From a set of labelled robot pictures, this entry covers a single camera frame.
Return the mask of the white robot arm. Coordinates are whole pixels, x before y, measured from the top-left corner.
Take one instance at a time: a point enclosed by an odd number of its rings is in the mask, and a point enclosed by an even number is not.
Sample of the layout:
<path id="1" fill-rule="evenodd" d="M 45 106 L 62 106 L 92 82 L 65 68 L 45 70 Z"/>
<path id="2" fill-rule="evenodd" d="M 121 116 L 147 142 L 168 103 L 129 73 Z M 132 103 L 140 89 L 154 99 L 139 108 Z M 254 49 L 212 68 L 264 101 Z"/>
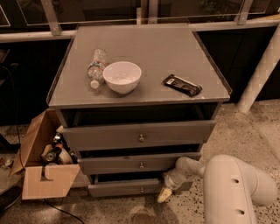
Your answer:
<path id="1" fill-rule="evenodd" d="M 180 157 L 164 175 L 157 201 L 166 201 L 190 177 L 203 179 L 205 224 L 257 224 L 255 206 L 269 206 L 278 195 L 276 181 L 237 157 L 216 155 L 207 164 Z"/>

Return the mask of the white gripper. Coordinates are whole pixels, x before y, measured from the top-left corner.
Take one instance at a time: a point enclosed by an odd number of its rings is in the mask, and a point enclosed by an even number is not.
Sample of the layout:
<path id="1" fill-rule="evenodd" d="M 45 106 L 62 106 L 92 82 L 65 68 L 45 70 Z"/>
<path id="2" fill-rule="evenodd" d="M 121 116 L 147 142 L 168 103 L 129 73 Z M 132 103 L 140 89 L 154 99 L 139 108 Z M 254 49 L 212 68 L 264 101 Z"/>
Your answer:
<path id="1" fill-rule="evenodd" d="M 171 195 L 172 191 L 178 190 L 189 178 L 188 174 L 185 174 L 176 169 L 169 170 L 163 174 L 164 186 L 157 197 L 158 203 L 165 202 Z"/>

